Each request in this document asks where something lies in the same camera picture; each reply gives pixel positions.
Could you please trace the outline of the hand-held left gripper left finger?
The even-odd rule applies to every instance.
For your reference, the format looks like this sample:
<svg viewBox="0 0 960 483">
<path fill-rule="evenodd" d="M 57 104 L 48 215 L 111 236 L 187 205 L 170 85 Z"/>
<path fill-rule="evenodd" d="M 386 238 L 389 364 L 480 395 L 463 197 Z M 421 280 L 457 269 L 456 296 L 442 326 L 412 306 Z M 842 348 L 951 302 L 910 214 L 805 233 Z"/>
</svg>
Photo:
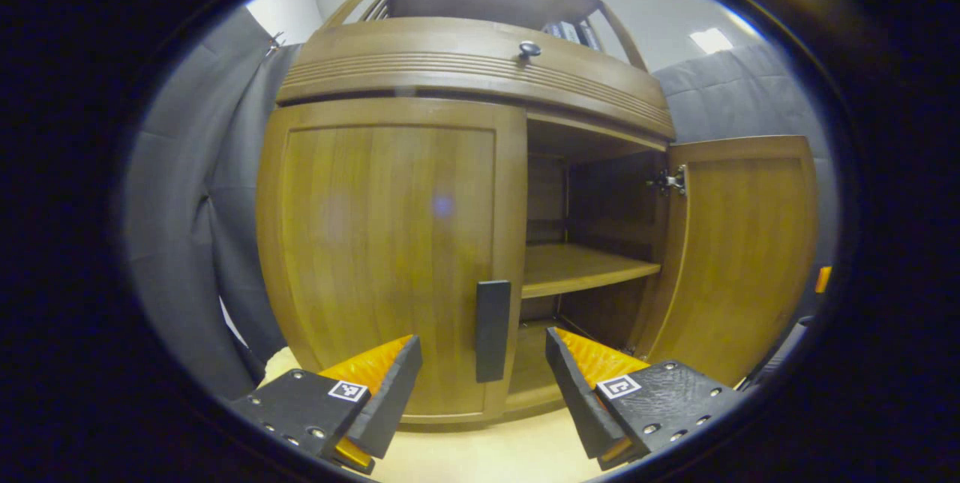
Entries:
<svg viewBox="0 0 960 483">
<path fill-rule="evenodd" d="M 423 363 L 409 334 L 328 369 L 291 369 L 229 406 L 275 441 L 362 474 L 385 457 Z"/>
</svg>

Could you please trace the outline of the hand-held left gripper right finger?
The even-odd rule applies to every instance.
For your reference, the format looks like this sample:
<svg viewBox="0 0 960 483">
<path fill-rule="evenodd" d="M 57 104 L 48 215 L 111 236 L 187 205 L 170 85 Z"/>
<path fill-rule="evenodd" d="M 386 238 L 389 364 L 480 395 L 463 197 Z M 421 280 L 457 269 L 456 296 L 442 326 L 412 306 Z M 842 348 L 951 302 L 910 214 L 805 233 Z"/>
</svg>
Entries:
<svg viewBox="0 0 960 483">
<path fill-rule="evenodd" d="M 545 358 L 580 444 L 601 469 L 672 448 L 745 397 L 677 360 L 647 364 L 559 327 L 545 332 Z"/>
</svg>

